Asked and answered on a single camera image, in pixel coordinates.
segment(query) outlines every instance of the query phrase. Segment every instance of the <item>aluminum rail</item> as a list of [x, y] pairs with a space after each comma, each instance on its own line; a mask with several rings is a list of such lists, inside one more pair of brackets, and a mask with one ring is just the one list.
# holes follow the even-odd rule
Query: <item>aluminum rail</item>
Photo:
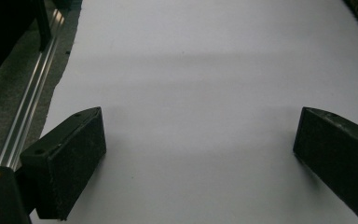
[[16, 117], [13, 120], [4, 148], [2, 149], [0, 166], [6, 166], [13, 170], [16, 170], [18, 167], [19, 156], [24, 150], [25, 139], [28, 135], [37, 103], [39, 102], [43, 86], [48, 76], [63, 22], [63, 15], [56, 9], [50, 22], [52, 38], [48, 42], [45, 50], [39, 54], [34, 71], [22, 96]]

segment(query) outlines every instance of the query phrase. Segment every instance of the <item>black rubber pad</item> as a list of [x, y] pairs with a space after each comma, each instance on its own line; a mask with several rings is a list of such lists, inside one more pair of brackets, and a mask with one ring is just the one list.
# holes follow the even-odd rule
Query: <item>black rubber pad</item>
[[106, 152], [100, 107], [76, 113], [21, 153], [40, 218], [66, 220]]
[[304, 107], [294, 152], [358, 216], [358, 125]]

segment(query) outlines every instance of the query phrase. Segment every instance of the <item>white surface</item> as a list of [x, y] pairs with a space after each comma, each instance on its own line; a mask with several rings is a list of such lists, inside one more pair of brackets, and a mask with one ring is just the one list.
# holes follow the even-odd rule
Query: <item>white surface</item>
[[342, 1], [85, 0], [44, 133], [97, 105], [107, 154], [68, 224], [358, 223], [292, 153], [304, 105], [358, 123]]

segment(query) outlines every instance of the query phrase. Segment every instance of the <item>white paper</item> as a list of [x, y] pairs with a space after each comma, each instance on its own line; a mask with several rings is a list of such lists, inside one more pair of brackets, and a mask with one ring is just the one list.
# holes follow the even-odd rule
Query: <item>white paper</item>
[[68, 224], [358, 223], [292, 153], [302, 106], [358, 123], [342, 1], [85, 0], [44, 133], [94, 106], [107, 153]]

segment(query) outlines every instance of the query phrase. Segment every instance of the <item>metal rail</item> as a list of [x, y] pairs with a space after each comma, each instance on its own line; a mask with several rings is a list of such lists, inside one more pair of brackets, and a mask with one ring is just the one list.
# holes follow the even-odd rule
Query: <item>metal rail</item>
[[63, 21], [63, 15], [56, 9], [50, 22], [52, 38], [45, 50], [39, 54], [34, 71], [22, 96], [16, 117], [13, 120], [4, 148], [2, 149], [0, 166], [10, 167], [13, 170], [16, 170], [18, 166], [19, 156], [24, 150], [25, 139], [28, 135], [34, 112], [57, 48]]

